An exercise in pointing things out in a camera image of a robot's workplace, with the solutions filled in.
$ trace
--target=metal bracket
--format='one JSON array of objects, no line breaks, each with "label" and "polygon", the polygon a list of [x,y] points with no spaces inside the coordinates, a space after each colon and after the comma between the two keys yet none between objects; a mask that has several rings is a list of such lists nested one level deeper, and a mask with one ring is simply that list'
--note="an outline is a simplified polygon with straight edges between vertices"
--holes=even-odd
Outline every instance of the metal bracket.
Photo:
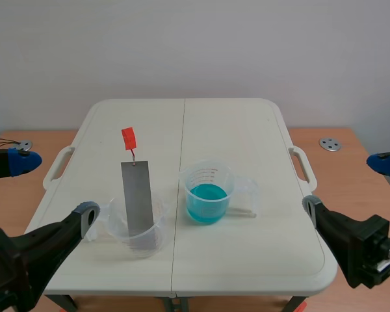
[{"label": "metal bracket", "polygon": [[341,144],[334,138],[322,138],[319,140],[319,145],[327,151],[339,151]]},{"label": "metal bracket", "polygon": [[14,144],[12,148],[16,148],[17,150],[20,151],[29,151],[33,146],[32,141],[30,140],[23,140],[20,141],[20,144]]}]

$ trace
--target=table leg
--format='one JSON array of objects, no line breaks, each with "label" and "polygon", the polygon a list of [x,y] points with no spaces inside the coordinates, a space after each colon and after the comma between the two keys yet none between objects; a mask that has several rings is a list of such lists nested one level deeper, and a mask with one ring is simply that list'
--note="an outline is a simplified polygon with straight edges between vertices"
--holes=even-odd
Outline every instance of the table leg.
[{"label": "table leg", "polygon": [[189,312],[188,297],[158,298],[162,300],[166,312]]},{"label": "table leg", "polygon": [[163,302],[163,307],[166,312],[175,312],[174,303],[169,297],[158,297]]},{"label": "table leg", "polygon": [[66,312],[76,312],[77,305],[71,296],[65,294],[48,294],[46,295],[50,300],[63,308]]},{"label": "table leg", "polygon": [[181,297],[179,301],[181,302],[181,312],[189,312],[188,297]]},{"label": "table leg", "polygon": [[281,312],[294,312],[307,297],[292,297]]}]

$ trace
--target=white wall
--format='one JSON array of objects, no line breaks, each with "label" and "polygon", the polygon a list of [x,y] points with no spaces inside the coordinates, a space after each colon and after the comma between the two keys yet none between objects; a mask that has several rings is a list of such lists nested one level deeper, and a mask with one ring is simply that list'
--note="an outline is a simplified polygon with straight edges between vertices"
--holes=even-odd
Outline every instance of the white wall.
[{"label": "white wall", "polygon": [[0,129],[124,97],[267,98],[390,150],[390,0],[0,0]]}]

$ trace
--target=metal plate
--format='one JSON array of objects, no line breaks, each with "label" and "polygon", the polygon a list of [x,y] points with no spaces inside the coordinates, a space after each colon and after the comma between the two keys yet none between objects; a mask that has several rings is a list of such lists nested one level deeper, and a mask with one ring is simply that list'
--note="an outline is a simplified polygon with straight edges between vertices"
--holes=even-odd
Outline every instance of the metal plate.
[{"label": "metal plate", "polygon": [[20,141],[20,144],[14,144],[12,148],[16,148],[17,150],[21,151],[29,151],[33,146],[32,141],[30,140],[23,140]]},{"label": "metal plate", "polygon": [[135,236],[153,226],[149,163],[122,162],[122,174],[129,236]]},{"label": "metal plate", "polygon": [[319,145],[327,151],[339,151],[340,143],[334,138],[322,138],[319,140]]}]

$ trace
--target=wooden table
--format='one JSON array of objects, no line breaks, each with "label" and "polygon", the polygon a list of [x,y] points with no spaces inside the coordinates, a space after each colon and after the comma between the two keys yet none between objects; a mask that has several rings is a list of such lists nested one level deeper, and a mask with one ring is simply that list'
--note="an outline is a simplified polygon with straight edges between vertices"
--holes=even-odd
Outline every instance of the wooden table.
[{"label": "wooden table", "polygon": [[[364,220],[373,214],[390,220],[390,186],[384,177],[366,164],[367,152],[350,129],[291,129],[293,143],[302,148],[318,180],[315,194],[331,210]],[[33,151],[42,158],[35,171],[0,179],[0,227],[9,236],[21,235],[34,214],[44,189],[42,180],[59,150],[69,145],[76,131],[6,132],[2,138],[33,141]],[[320,137],[334,137],[343,145],[338,152],[319,147]],[[163,311],[160,300],[146,297],[81,296],[75,298],[79,311]],[[286,297],[198,297],[190,299],[191,312],[249,311],[278,312]],[[334,283],[322,294],[308,298],[305,312],[390,312],[390,278],[371,290],[351,289],[339,271]],[[57,312],[59,308],[45,297],[33,310]]]}]

